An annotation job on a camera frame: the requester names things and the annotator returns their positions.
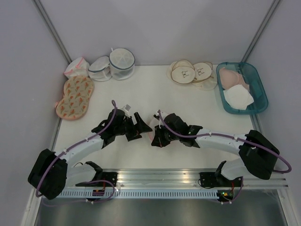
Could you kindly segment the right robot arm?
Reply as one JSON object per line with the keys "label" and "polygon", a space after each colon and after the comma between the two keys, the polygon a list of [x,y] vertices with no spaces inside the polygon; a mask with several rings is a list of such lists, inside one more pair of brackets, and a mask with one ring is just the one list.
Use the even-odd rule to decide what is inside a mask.
{"label": "right robot arm", "polygon": [[222,134],[198,125],[188,125],[176,114],[153,115],[149,126],[151,145],[166,147],[179,141],[186,147],[213,148],[238,156],[236,160],[222,161],[214,173],[220,186],[231,180],[253,175],[269,180],[277,162],[279,150],[260,132],[251,130],[247,134]]}

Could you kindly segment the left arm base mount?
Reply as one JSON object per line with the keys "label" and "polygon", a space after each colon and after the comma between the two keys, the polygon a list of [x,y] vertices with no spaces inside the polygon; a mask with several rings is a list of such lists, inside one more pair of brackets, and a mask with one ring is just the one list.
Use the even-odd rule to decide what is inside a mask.
{"label": "left arm base mount", "polygon": [[92,183],[78,183],[75,186],[77,187],[112,187],[111,184],[105,181],[109,181],[112,183],[114,186],[116,186],[118,179],[118,173],[117,172],[102,172],[97,173],[93,179],[90,181]]}

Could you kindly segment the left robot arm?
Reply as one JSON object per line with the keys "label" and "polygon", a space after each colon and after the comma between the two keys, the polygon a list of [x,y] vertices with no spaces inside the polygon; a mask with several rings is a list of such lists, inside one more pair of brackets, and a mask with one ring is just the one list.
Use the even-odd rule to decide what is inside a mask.
{"label": "left robot arm", "polygon": [[45,196],[49,200],[56,198],[67,187],[99,186],[103,180],[102,168],[92,161],[78,167],[76,163],[105,148],[117,136],[125,136],[127,141],[132,141],[149,132],[152,132],[152,128],[141,119],[139,113],[131,117],[126,116],[123,110],[112,110],[87,138],[60,154],[49,149],[41,151],[28,176],[28,183],[36,189],[37,196]]}

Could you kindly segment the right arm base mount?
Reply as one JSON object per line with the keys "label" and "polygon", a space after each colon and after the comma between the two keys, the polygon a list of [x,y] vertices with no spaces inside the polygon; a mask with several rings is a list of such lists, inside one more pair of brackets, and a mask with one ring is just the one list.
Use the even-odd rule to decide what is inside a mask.
{"label": "right arm base mount", "polygon": [[200,172],[198,183],[202,188],[218,188],[218,187],[241,187],[242,179],[236,178],[234,180],[228,180],[223,177],[217,178],[214,172]]}

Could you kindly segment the white pink-zip mesh laundry bag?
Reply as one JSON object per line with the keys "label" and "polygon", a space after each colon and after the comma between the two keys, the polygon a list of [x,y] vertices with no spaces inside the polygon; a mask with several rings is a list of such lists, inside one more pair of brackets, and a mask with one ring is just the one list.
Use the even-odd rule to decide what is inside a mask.
{"label": "white pink-zip mesh laundry bag", "polygon": [[160,120],[157,118],[152,118],[150,122],[148,123],[148,126],[152,129],[151,132],[148,133],[148,137],[150,141],[152,141],[155,137],[155,127],[160,125]]}

